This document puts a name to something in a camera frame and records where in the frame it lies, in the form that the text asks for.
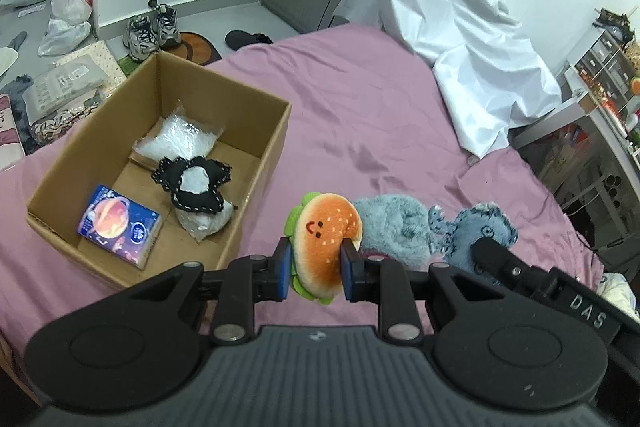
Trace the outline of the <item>burger plush toy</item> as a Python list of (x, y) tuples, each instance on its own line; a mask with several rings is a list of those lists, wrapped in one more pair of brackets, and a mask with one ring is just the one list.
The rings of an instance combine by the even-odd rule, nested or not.
[(286, 219), (283, 234), (292, 254), (291, 286), (299, 296), (329, 305), (341, 290), (340, 249), (349, 239), (356, 249), (362, 221), (349, 200), (333, 193), (307, 193)]

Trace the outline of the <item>brown cardboard box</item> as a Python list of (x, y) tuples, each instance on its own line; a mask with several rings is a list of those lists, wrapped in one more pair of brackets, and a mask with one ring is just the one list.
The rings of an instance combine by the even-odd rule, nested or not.
[[(180, 176), (190, 161), (163, 166), (135, 149), (155, 138), (171, 114), (186, 117), (218, 139), (198, 162), (216, 160), (230, 180), (216, 194), (230, 202), (230, 221), (196, 241), (175, 214)], [(241, 250), (278, 165), (291, 105), (265, 91), (216, 74), (168, 53), (140, 66), (66, 142), (27, 206), (28, 224), (57, 251), (119, 287), (154, 277), (183, 261), (222, 269)], [(104, 185), (160, 214), (160, 231), (145, 266), (138, 268), (82, 236), (79, 223), (94, 190)]]

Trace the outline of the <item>clear bag white beads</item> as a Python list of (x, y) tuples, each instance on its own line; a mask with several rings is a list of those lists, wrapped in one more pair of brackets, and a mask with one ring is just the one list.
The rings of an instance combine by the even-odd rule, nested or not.
[(134, 143), (129, 158), (137, 165), (155, 170), (164, 158), (192, 159), (206, 157), (224, 133), (224, 127), (204, 124), (186, 115), (179, 104), (167, 117), (160, 118), (152, 129)]

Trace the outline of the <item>grey fluffy plush toy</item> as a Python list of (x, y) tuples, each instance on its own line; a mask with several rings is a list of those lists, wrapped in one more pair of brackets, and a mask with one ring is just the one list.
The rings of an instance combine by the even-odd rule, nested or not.
[(423, 270), (442, 257), (420, 200), (387, 194), (356, 199), (354, 206), (363, 228), (360, 251), (396, 259), (409, 270)]

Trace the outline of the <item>black stitched plush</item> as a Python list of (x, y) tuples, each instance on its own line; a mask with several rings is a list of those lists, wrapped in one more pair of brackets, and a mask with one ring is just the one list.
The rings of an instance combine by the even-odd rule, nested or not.
[(231, 167), (215, 159), (163, 158), (152, 180), (171, 194), (174, 206), (186, 212), (216, 215), (224, 209), (219, 187), (231, 181)]

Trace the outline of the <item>grey sneaker right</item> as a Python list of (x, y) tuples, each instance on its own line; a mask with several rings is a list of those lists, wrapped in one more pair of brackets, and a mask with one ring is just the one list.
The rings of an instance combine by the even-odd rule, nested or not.
[(152, 11), (151, 23), (158, 44), (162, 49), (172, 49), (181, 44), (181, 34), (177, 26), (177, 11), (167, 3), (149, 0)]

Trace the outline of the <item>white plastic bag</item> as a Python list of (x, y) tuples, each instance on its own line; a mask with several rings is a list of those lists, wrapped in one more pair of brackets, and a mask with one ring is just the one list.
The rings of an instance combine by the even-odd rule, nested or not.
[(52, 16), (76, 26), (88, 22), (92, 14), (92, 0), (51, 0)]

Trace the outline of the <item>pink cartoon cushion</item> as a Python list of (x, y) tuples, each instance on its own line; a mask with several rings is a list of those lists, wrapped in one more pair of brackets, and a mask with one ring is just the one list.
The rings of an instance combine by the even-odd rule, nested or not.
[(6, 170), (25, 157), (17, 131), (9, 95), (0, 95), (0, 170)]

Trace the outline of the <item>packaged fabric bundle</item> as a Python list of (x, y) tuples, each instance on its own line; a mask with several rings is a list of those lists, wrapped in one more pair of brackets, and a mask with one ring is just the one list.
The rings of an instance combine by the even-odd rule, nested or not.
[(101, 105), (107, 80), (89, 55), (36, 78), (23, 93), (30, 135), (39, 145), (58, 139)]

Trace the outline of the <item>black slipper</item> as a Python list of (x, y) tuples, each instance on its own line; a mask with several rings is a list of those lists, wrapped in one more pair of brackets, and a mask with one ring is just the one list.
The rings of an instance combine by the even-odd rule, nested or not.
[(229, 49), (237, 51), (246, 46), (254, 46), (254, 44), (271, 44), (270, 37), (264, 34), (250, 34), (244, 30), (232, 30), (224, 37), (224, 41)]

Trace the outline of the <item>white draped cloth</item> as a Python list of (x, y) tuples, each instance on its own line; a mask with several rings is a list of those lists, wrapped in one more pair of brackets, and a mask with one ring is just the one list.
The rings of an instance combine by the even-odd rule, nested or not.
[(483, 158), (562, 102), (506, 0), (341, 0), (335, 16), (382, 29), (431, 67), (462, 148)]

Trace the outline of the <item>blue tissue pack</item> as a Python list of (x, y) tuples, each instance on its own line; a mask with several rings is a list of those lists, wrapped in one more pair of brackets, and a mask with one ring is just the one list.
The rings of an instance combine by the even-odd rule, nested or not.
[(162, 225), (163, 218), (157, 211), (111, 187), (98, 185), (80, 218), (77, 232), (104, 251), (142, 270)]

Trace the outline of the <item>blue-grey octopus plush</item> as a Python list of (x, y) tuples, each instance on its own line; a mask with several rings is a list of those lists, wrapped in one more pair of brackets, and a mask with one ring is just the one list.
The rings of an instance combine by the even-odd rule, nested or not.
[(473, 259), (472, 245), (477, 239), (495, 239), (510, 248), (518, 241), (518, 230), (494, 202), (482, 202), (461, 210), (454, 220), (447, 220), (439, 206), (428, 210), (430, 247), (433, 255), (442, 257), (448, 265), (485, 277), (495, 285), (499, 282)]

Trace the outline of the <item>grey sneaker left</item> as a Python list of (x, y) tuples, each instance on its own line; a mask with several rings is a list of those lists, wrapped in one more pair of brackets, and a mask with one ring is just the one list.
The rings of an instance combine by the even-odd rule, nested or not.
[(122, 45), (131, 60), (142, 63), (160, 49), (149, 15), (136, 15), (127, 20)]

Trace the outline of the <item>pink bed sheet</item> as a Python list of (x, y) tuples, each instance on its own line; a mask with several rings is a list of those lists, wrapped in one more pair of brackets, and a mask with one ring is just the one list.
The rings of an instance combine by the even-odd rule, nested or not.
[[(232, 221), (197, 242), (169, 195), (129, 158), (158, 118), (183, 106), (222, 132)], [(99, 185), (162, 217), (143, 269), (77, 231)], [(158, 54), (63, 138), (1, 175), (1, 332), (21, 355), (35, 332), (181, 262), (206, 269), (270, 255), (309, 192), (350, 200), (405, 194), (447, 218), (494, 202), (518, 231), (513, 251), (590, 288), (603, 265), (512, 148), (472, 160), (459, 146), (431, 69), (384, 32), (347, 24), (249, 46), (209, 67)]]

